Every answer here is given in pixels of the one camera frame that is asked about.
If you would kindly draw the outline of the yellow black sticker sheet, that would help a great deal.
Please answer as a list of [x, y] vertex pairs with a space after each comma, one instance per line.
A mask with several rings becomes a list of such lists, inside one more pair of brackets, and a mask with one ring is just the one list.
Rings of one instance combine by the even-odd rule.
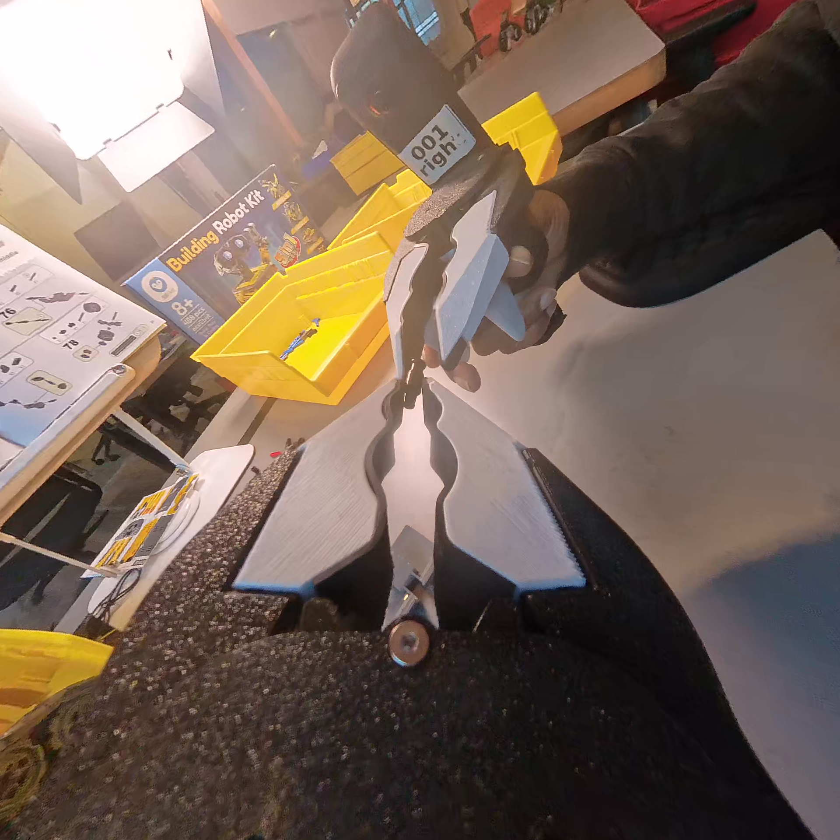
[[198, 473], [178, 475], [173, 482], [143, 497], [117, 528], [82, 578], [116, 576], [145, 564], [157, 550], [167, 529], [195, 512]]

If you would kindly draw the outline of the robot kit box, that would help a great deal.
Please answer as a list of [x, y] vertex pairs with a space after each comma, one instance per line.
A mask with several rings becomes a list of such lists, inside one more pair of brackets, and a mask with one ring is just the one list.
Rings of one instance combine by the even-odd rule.
[[195, 345], [327, 241], [275, 164], [123, 282]]

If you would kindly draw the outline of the instruction booklet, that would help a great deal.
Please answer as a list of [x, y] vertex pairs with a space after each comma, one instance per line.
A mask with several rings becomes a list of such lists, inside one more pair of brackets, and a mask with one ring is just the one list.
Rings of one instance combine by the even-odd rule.
[[1, 436], [30, 446], [118, 380], [164, 321], [1, 228]]

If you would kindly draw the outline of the studio light panel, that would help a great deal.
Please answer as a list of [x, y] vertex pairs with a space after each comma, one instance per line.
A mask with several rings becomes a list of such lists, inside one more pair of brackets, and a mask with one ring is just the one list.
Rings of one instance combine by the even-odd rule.
[[98, 159], [129, 193], [225, 117], [202, 2], [2, 2], [2, 130], [83, 203]]

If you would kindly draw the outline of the wide yellow plastic bin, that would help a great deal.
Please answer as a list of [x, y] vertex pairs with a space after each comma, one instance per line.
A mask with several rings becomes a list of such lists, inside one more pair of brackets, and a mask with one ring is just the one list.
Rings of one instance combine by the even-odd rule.
[[[273, 276], [192, 358], [251, 396], [338, 405], [389, 337], [383, 280], [392, 256], [371, 233]], [[318, 335], [281, 361], [314, 318]]]

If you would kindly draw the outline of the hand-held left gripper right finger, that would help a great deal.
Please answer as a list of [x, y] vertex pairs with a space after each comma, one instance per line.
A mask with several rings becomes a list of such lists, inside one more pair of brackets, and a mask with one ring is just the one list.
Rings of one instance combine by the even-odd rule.
[[440, 612], [585, 587], [586, 578], [519, 441], [435, 380], [423, 385]]

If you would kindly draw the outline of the white-top side table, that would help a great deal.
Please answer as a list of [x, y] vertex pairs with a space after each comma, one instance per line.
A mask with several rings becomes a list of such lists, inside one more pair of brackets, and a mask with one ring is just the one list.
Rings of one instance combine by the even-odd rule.
[[564, 137], [665, 73], [665, 43], [626, 2], [564, 2], [536, 35], [486, 59], [459, 95], [484, 122], [537, 92]]

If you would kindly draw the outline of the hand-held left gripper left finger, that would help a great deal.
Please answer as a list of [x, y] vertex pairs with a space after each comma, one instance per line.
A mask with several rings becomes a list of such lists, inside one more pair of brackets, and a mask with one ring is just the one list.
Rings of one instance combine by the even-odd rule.
[[385, 614], [393, 562], [382, 483], [402, 418], [403, 384], [395, 380], [302, 446], [238, 569], [235, 591], [325, 598], [343, 615]]

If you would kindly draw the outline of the pile of blue tan parts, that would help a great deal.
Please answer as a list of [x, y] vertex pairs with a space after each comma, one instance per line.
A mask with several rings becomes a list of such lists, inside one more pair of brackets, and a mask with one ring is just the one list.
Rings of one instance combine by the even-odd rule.
[[321, 323], [322, 320], [320, 318], [314, 318], [309, 326], [300, 331], [298, 335], [290, 341], [289, 345], [280, 353], [280, 361], [288, 361], [300, 347], [304, 346], [310, 339], [316, 337], [319, 334]]

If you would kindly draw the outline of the black axle connector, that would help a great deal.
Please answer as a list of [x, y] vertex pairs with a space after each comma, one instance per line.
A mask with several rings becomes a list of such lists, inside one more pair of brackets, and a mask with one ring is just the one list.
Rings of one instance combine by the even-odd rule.
[[394, 404], [404, 410], [412, 410], [425, 383], [426, 364], [422, 358], [414, 360], [408, 367], [395, 392]]

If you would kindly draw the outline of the silver panel toy piece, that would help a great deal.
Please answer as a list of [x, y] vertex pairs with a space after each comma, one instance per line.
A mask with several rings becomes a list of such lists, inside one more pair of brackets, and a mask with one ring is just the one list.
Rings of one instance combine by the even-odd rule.
[[404, 620], [439, 629], [434, 597], [434, 545], [422, 533], [405, 526], [392, 545], [392, 587], [382, 630]]

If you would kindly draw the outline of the deep yellow plastic bin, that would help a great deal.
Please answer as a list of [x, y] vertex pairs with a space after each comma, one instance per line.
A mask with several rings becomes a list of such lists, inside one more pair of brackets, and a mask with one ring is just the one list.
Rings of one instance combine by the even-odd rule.
[[70, 687], [100, 675], [112, 647], [73, 634], [1, 631], [1, 736]]

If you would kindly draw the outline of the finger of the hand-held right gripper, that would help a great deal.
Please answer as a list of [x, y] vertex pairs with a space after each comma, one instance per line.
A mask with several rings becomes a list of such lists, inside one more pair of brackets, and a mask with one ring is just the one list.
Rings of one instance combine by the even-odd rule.
[[420, 360], [430, 305], [425, 300], [425, 270], [431, 267], [427, 243], [402, 241], [386, 269], [384, 302], [396, 377], [407, 382]]
[[527, 274], [527, 248], [514, 245], [514, 256], [497, 233], [494, 214], [498, 191], [477, 201], [454, 226], [454, 252], [444, 269], [444, 282], [434, 303], [434, 349], [441, 367], [454, 368], [483, 321], [513, 340], [526, 332], [524, 317], [506, 280]]

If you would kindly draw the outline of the person's right forearm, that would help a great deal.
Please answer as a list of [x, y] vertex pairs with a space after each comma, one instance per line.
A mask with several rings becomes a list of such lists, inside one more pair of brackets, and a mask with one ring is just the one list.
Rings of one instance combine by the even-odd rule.
[[794, 3], [731, 64], [577, 154], [548, 186], [570, 215], [559, 282], [653, 308], [837, 234], [838, 15]]

